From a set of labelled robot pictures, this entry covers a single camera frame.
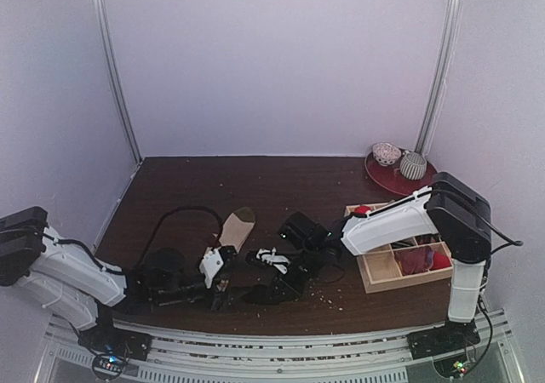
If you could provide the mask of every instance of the red tray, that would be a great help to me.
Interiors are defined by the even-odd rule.
[[[377,185],[400,196],[409,196],[415,190],[430,185],[433,175],[437,173],[435,167],[428,162],[424,177],[420,180],[408,180],[399,172],[400,162],[401,157],[392,166],[381,166],[372,152],[365,158],[365,170]]]

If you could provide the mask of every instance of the wooden organizer tray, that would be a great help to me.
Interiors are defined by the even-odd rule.
[[[347,206],[345,215],[352,213],[360,205]],[[377,210],[386,205],[387,203],[365,204],[365,206],[370,207],[372,210]],[[414,238],[405,241],[410,241],[414,245],[417,245]],[[446,255],[450,260],[450,251],[445,242],[423,244],[422,247],[425,245],[429,245],[433,251]],[[426,271],[420,274],[403,275],[390,244],[372,249],[368,254],[360,255],[356,259],[367,294],[388,291],[389,289],[412,287],[413,285],[431,283],[432,281],[452,277],[452,261],[449,268]]]

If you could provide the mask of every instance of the vertical metal rail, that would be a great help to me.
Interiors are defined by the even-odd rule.
[[[104,0],[93,0],[95,5],[96,15],[99,21],[100,34],[102,35],[102,45],[104,47],[104,53],[106,56],[106,63],[108,66],[108,75],[110,79],[110,85],[112,86],[113,98],[118,109],[119,116],[121,118],[121,124],[123,131],[129,142],[129,147],[132,152],[133,158],[136,164],[142,161],[142,156],[138,144],[136,143],[135,131],[133,130],[130,122],[129,113],[127,112],[127,105],[123,96],[123,90],[121,88],[121,81],[119,79],[118,66],[113,54],[112,39],[110,37],[110,28],[108,27],[108,17],[106,15],[106,3]]]
[[[433,138],[433,131],[439,115],[440,98],[443,94],[445,85],[445,74],[450,63],[452,47],[456,36],[456,28],[460,15],[462,0],[449,0],[446,9],[445,25],[443,27],[443,37],[439,49],[439,57],[433,77],[432,89],[427,101],[426,113],[420,128],[420,134],[416,142],[415,151],[426,155],[429,151],[429,145]]]

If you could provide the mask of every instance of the white wall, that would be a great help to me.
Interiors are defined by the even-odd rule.
[[[463,0],[430,159],[487,197],[525,241],[494,256],[487,295],[505,307],[533,381],[545,381],[545,0]]]
[[[106,0],[146,156],[413,147],[447,0]]]
[[[32,205],[93,243],[134,170],[91,0],[0,0],[0,216]],[[26,382],[49,316],[0,289],[0,380]]]

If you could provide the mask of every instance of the wooden table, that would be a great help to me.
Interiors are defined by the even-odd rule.
[[[344,206],[396,198],[364,173],[364,159],[353,157],[149,157],[136,175],[100,244],[97,256],[131,267],[156,221],[180,205],[201,204],[227,217],[250,206],[257,219],[243,247],[231,285],[267,283],[274,270],[260,271],[244,262],[245,251],[277,247],[293,251],[276,231],[301,210],[328,226],[342,217]],[[179,214],[165,221],[152,250],[179,249],[186,270],[194,271],[215,222],[204,214]],[[407,289],[366,294],[356,260],[348,252],[340,265],[323,270],[305,296],[279,306],[237,302],[220,312],[203,304],[157,308],[154,313],[119,316],[124,320],[173,329],[218,334],[345,334],[440,322],[446,317],[449,280]]]

